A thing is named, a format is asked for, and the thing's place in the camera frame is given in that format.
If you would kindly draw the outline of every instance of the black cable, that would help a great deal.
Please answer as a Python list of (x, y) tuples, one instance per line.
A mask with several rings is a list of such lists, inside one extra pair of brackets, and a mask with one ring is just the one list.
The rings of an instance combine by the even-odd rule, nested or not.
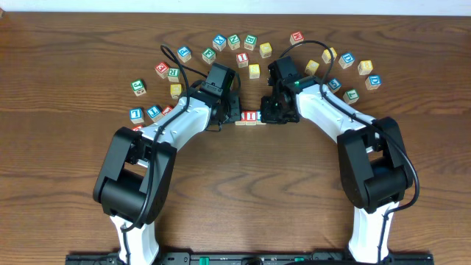
[(334, 101), (332, 101), (332, 99), (330, 99), (328, 96), (327, 96), (327, 92), (324, 91), (324, 88), (323, 88), (323, 85), (324, 85), (324, 82), (325, 80), (327, 79), (327, 76), (328, 74), (330, 73), (330, 71), (332, 70), (332, 67), (333, 67), (333, 62), (334, 62), (334, 58), (333, 58), (333, 53), (332, 51), (330, 50), (330, 48), (323, 44), (322, 42), (320, 41), (317, 41), (317, 40), (304, 40), (304, 41), (301, 41), (299, 43), (296, 43), (294, 45), (291, 45), (290, 47), (287, 48), (287, 50), (285, 50), (281, 55), (280, 55), (280, 58), (283, 57), (289, 50), (293, 49), (294, 47), (296, 46), (299, 46), (301, 44), (304, 44), (304, 43), (316, 43), (316, 44), (319, 44), (320, 46), (326, 48), (328, 51), (329, 51), (329, 54), (330, 54), (330, 65), (329, 65), (329, 68), (328, 70), (325, 72), (324, 76), (321, 78), (321, 81), (319, 83), (319, 92), (321, 93), (321, 96), (322, 98), (324, 98), (327, 102), (329, 102), (332, 106), (334, 106), (337, 110), (340, 110), (341, 112), (343, 112), (345, 115), (347, 115), (350, 119), (354, 120), (354, 121), (357, 121), (361, 124), (363, 124), (364, 126), (366, 127), (369, 127), (369, 128), (372, 128), (375, 133), (377, 133), (380, 137), (383, 137), (384, 139), (386, 139), (386, 141), (388, 141), (388, 143), (390, 143), (398, 152), (399, 154), (403, 157), (404, 161), (407, 163), (408, 167), (411, 169), (412, 171), (412, 178), (414, 179), (414, 196), (412, 197), (411, 201), (404, 204), (404, 205), (401, 205), (397, 208), (394, 208), (394, 209), (389, 209), (387, 210), (384, 215), (383, 215), (383, 226), (381, 228), (381, 235), (380, 235), (380, 241), (379, 241), (379, 245), (378, 245), (378, 263), (381, 262), (381, 247), (383, 246), (383, 240), (384, 240), (384, 233), (386, 231), (386, 222), (389, 220), (389, 217), (388, 215), (390, 213), (394, 213), (394, 212), (397, 212), (397, 211), (401, 211), (401, 210), (405, 210), (409, 207), (411, 207), (412, 205), (414, 205), (414, 203), (419, 199), (419, 192), (420, 192), (420, 184), (419, 184), (419, 176), (417, 175), (417, 171), (415, 170), (414, 168), (414, 165), (412, 165), (412, 162), (411, 160), (409, 159), (409, 157), (407, 156), (406, 152), (399, 146), (399, 144), (396, 143), (396, 141), (386, 132), (378, 129), (376, 126), (362, 120), (362, 119), (359, 119), (357, 118), (356, 114), (355, 113), (349, 113), (348, 111), (346, 111), (345, 109), (343, 109), (342, 107), (338, 106)]
[(178, 59), (175, 57), (175, 54), (173, 54), (173, 56), (170, 56), (169, 54), (167, 54), (164, 50), (162, 50), (162, 45), (160, 46), (160, 50), (162, 51), (163, 55), (167, 56), (167, 58), (168, 58), (170, 61), (172, 61), (173, 63), (176, 63), (177, 65), (179, 65), (179, 67), (182, 66), (182, 68), (185, 68), (185, 69), (187, 69), (187, 70), (189, 70), (189, 71), (192, 71), (192, 72), (194, 72), (194, 73), (197, 73), (197, 74), (203, 76), (204, 78), (207, 78), (207, 77), (208, 77), (206, 74), (203, 74), (203, 73), (200, 72), (200, 71), (197, 71), (197, 70), (195, 70), (195, 69), (193, 69), (193, 68), (190, 68), (190, 67), (188, 67), (188, 66), (183, 66), (183, 65), (177, 63)]

